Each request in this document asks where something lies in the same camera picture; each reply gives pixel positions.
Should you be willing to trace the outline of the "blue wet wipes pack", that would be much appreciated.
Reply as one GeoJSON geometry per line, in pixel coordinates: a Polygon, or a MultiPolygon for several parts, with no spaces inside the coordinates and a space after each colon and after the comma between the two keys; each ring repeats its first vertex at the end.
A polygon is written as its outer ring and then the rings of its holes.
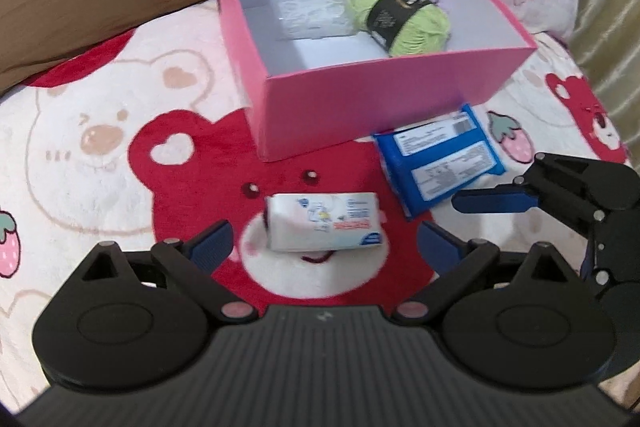
{"type": "Polygon", "coordinates": [[[408,219],[416,219],[485,174],[506,173],[469,105],[402,130],[373,135],[381,165],[408,219]]]}

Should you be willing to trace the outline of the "white tissue pack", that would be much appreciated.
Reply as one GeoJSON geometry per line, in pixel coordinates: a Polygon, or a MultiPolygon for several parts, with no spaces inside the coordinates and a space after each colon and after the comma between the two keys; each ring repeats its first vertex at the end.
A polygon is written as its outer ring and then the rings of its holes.
{"type": "Polygon", "coordinates": [[[266,198],[269,248],[280,253],[350,251],[383,243],[375,193],[283,193],[266,198]]]}

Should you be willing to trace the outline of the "olive striped cushion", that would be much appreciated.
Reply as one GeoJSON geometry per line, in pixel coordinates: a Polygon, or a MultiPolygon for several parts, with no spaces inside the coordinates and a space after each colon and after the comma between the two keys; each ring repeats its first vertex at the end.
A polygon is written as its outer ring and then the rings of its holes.
{"type": "Polygon", "coordinates": [[[579,0],[570,42],[627,150],[639,155],[639,0],[579,0]]]}

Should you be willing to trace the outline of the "green yarn ball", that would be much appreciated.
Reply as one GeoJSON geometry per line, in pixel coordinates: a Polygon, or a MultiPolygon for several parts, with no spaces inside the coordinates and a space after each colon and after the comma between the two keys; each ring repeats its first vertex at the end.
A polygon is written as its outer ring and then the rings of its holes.
{"type": "Polygon", "coordinates": [[[450,38],[449,16],[431,0],[347,0],[355,26],[390,57],[439,53],[450,38]]]}

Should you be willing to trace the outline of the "pink cardboard box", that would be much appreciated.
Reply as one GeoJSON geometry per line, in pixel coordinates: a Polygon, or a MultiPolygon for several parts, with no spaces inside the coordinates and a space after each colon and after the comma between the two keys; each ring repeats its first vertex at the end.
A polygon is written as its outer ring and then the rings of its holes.
{"type": "Polygon", "coordinates": [[[393,58],[370,36],[286,40],[274,0],[218,0],[260,158],[277,161],[491,98],[535,51],[500,0],[442,0],[442,53],[393,58]]]}

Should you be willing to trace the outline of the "clear plastic bag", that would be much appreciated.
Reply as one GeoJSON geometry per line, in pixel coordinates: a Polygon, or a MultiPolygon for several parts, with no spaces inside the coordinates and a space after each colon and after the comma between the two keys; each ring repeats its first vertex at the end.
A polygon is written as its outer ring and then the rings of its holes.
{"type": "Polygon", "coordinates": [[[356,32],[346,0],[273,0],[283,39],[347,37],[356,32]]]}

